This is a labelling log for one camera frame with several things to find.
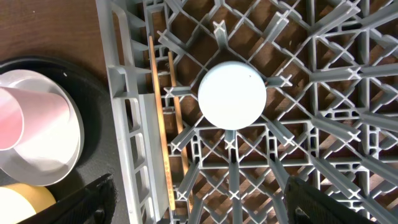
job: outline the wooden stick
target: wooden stick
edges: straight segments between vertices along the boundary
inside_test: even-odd
[[[175,81],[175,70],[174,70],[174,62],[173,62],[173,53],[172,52],[169,52],[169,66],[170,66],[170,78],[172,81],[172,86],[177,86],[177,82]],[[177,122],[177,131],[180,134],[183,130],[183,125],[182,125],[180,100],[177,96],[174,97],[174,110],[175,110],[175,120]],[[184,147],[182,149],[181,159],[182,159],[182,169],[183,169],[183,172],[185,175],[188,172],[188,168],[189,168],[188,154],[187,154],[186,147]],[[191,194],[189,195],[189,212],[192,211],[192,208],[193,208],[193,195],[191,192]]]
[[[152,67],[152,82],[154,83],[154,92],[156,99],[157,119],[159,121],[160,141],[162,143],[164,172],[166,174],[167,193],[169,195],[169,205],[171,210],[175,210],[172,172],[170,170],[169,150],[167,149],[166,130],[164,125],[162,96],[160,95],[159,77],[157,75],[154,40],[149,36],[150,65]]]

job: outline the brown wooden surface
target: brown wooden surface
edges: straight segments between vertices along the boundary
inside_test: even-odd
[[[0,0],[0,60],[45,55],[107,83],[95,0]]]

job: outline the white plate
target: white plate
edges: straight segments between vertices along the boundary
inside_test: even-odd
[[[62,133],[47,133],[36,139],[42,150],[32,152],[29,144],[0,151],[0,168],[19,182],[47,186],[65,178],[76,165],[84,143],[83,121],[70,95],[46,76],[30,70],[13,70],[0,75],[0,86],[41,91],[62,96],[70,110]]]

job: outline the gray plastic dish rack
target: gray plastic dish rack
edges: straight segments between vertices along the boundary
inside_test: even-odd
[[[262,1],[269,1],[277,8],[277,12],[264,30],[257,28],[249,19],[250,13]],[[300,1],[306,3],[307,18],[303,18],[295,9]],[[186,0],[96,0],[130,222],[200,223],[202,213],[207,212],[214,223],[227,223],[228,216],[232,217],[233,223],[242,223],[243,217],[251,223],[264,223],[270,211],[274,210],[277,221],[287,223],[283,190],[289,175],[285,168],[299,166],[302,168],[299,169],[297,176],[308,180],[311,175],[310,183],[319,189],[323,181],[321,176],[324,177],[330,182],[324,192],[349,208],[367,218],[376,219],[379,223],[398,223],[398,207],[387,209],[375,200],[379,195],[392,192],[398,186],[398,170],[391,165],[398,162],[398,157],[384,153],[394,149],[398,143],[398,110],[396,108],[395,112],[379,112],[383,106],[398,100],[398,85],[383,83],[382,79],[398,75],[398,63],[381,64],[385,58],[398,57],[398,40],[376,29],[390,21],[398,23],[398,1],[384,1],[376,12],[370,13],[369,0],[328,0],[333,9],[319,21],[315,21],[314,0],[297,0],[293,4],[278,0],[253,0],[246,12],[232,8],[228,1],[214,0],[214,6],[200,20],[184,11],[186,2]],[[138,5],[143,5],[144,18],[137,16]],[[237,18],[229,33],[224,21],[210,24],[214,27],[213,32],[208,28],[211,18],[221,7]],[[166,30],[156,35],[152,14],[160,11],[164,12]],[[119,51],[113,14],[117,15],[119,21],[117,28],[120,30],[122,46]],[[186,42],[181,41],[171,30],[171,24],[178,14],[184,15],[195,24],[195,29]],[[297,23],[307,32],[307,38],[295,51],[289,51],[275,41],[290,22]],[[250,57],[243,57],[229,46],[229,41],[243,24],[264,40]],[[262,115],[261,120],[251,125],[251,127],[264,128],[255,141],[246,138],[237,130],[225,131],[217,142],[211,143],[203,139],[200,133],[217,127],[199,126],[203,116],[200,116],[193,126],[185,123],[183,132],[172,141],[169,139],[170,157],[179,157],[187,145],[192,151],[192,161],[186,176],[181,182],[174,182],[175,201],[188,200],[198,175],[202,175],[211,186],[201,197],[194,196],[193,210],[188,215],[179,215],[173,211],[169,211],[168,216],[164,215],[169,202],[154,95],[146,93],[145,75],[151,73],[151,70],[144,67],[144,53],[148,52],[149,47],[145,44],[148,41],[141,39],[142,29],[146,30],[147,36],[160,36],[157,39],[159,43],[155,45],[157,63],[168,62],[167,51],[171,50],[174,53],[175,65],[183,57],[188,57],[200,67],[190,86],[165,88],[167,94],[162,97],[166,109],[172,108],[169,103],[175,96],[179,96],[180,101],[187,96],[197,100],[192,87],[200,81],[208,71],[208,65],[221,51],[229,52],[256,70],[257,68],[251,63],[252,59],[266,44],[271,44],[288,58],[287,63],[271,77],[259,72],[267,88],[275,88],[275,91],[287,98],[290,104],[276,119],[268,119]],[[205,32],[216,40],[218,46],[215,54],[204,64],[188,52],[195,44],[199,32]],[[344,45],[329,39],[345,34],[350,34],[351,38]],[[382,48],[381,54],[373,62],[369,59],[370,41]],[[317,66],[318,42],[327,46],[335,55],[322,68]],[[353,44],[357,45],[356,55],[348,50]],[[299,54],[304,50],[308,52],[308,65],[299,59]],[[119,62],[119,55],[123,55],[123,65]],[[337,60],[344,60],[350,65],[333,67],[333,63]],[[284,74],[284,70],[290,64],[297,66],[309,78],[309,82],[297,96],[291,96],[284,91],[293,85],[292,75]],[[159,75],[169,75],[169,73],[160,72]],[[343,91],[330,85],[331,82],[343,80],[351,80],[351,84]],[[382,92],[381,97],[374,101],[370,99],[371,86]],[[323,100],[318,99],[320,87],[335,97],[324,110],[320,110],[318,106],[319,100]],[[353,102],[350,97],[354,91],[358,92],[358,102]],[[310,95],[309,109],[300,104],[306,93]],[[306,114],[308,119],[282,120],[281,117],[293,107]],[[132,127],[129,125],[127,115],[130,111]],[[302,133],[292,134],[286,128],[290,124],[303,125]],[[327,149],[320,149],[321,131],[336,139]],[[238,138],[249,146],[249,150],[244,154],[238,153]],[[225,142],[224,149],[217,147],[221,141]],[[358,142],[357,148],[352,146],[353,142]],[[258,145],[264,143],[266,150],[259,150]],[[284,146],[281,152],[278,151],[280,145]],[[349,150],[351,156],[330,157],[343,148]],[[302,151],[303,158],[288,159],[288,155],[295,151]],[[244,161],[250,153],[256,153],[263,159]],[[209,154],[215,154],[225,162],[204,163]],[[257,177],[246,172],[247,169],[258,167],[264,170]],[[207,173],[210,169],[224,169],[226,172],[216,180]],[[281,190],[274,192],[262,184],[269,173],[274,174]],[[382,181],[371,189],[369,177],[373,174],[380,176]],[[243,176],[250,183],[245,191],[239,190],[239,176]],[[271,199],[258,211],[251,210],[243,203],[245,197],[255,191]],[[226,212],[220,214],[205,203],[206,198],[214,192],[231,200],[231,206]]]

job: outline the black object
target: black object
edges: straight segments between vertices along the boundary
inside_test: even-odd
[[[116,206],[112,175],[106,174],[19,224],[109,224]]]
[[[104,174],[113,174],[118,202],[112,223],[129,223],[126,197],[107,88],[86,70],[63,60],[28,56],[0,62],[0,74],[27,69],[49,77],[75,101],[85,129],[85,143],[76,167],[59,183],[47,188],[61,200]],[[0,185],[16,183],[0,170]]]
[[[298,177],[289,177],[284,195],[290,224],[374,223]]]

